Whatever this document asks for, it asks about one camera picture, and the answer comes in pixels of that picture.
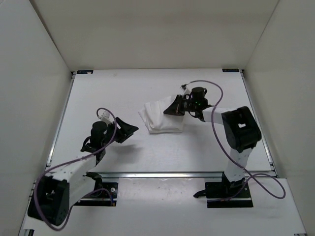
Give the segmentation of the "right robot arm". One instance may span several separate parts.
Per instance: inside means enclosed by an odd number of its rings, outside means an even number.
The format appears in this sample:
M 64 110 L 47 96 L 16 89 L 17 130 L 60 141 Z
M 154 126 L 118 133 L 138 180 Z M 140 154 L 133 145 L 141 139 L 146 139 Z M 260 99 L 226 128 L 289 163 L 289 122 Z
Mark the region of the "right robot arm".
M 207 89 L 194 87 L 190 93 L 177 95 L 163 113 L 171 116 L 192 116 L 202 122 L 209 122 L 212 127 L 221 124 L 230 147 L 229 162 L 222 174 L 221 193 L 232 197 L 245 181 L 245 168 L 249 155 L 261 140 L 261 131 L 247 106 L 237 109 L 217 108 L 205 98 Z

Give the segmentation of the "white pleated skirt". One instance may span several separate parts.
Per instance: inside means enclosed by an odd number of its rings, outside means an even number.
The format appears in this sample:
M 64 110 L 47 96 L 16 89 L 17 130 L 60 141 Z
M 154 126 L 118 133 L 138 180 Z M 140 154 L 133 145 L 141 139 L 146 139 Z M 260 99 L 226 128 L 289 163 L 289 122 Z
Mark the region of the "white pleated skirt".
M 139 115 L 150 134 L 180 133 L 184 129 L 184 117 L 165 115 L 163 112 L 175 101 L 176 96 L 168 96 L 159 101 L 147 102 L 139 110 Z

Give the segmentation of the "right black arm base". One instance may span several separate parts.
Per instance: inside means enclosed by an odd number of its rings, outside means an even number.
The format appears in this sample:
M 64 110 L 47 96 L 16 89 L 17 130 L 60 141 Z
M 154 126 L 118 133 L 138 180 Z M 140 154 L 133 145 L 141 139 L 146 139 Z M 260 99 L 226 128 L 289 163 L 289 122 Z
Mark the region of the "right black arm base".
M 251 208 L 253 207 L 249 185 L 245 178 L 230 182 L 222 173 L 220 182 L 205 182 L 205 189 L 193 197 L 206 197 L 207 208 Z

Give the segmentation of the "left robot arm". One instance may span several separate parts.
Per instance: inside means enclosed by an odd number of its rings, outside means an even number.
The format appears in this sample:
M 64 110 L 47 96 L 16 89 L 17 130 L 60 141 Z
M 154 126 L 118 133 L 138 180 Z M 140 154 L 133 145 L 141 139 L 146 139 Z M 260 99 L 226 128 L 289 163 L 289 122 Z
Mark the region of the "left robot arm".
M 114 205 L 101 175 L 92 169 L 101 162 L 109 144 L 123 143 L 138 129 L 119 117 L 94 122 L 81 148 L 87 155 L 48 169 L 35 184 L 27 215 L 59 231 L 67 223 L 72 207 L 82 198 L 106 195 Z

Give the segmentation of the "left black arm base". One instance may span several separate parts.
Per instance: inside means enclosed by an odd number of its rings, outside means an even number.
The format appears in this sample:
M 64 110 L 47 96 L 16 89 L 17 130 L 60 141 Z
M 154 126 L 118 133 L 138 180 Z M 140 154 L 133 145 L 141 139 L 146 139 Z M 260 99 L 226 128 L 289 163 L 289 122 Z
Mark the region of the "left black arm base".
M 94 193 L 90 193 L 77 201 L 75 206 L 115 207 L 117 204 L 118 183 L 103 182 L 100 174 L 88 172 L 86 177 L 95 181 Z

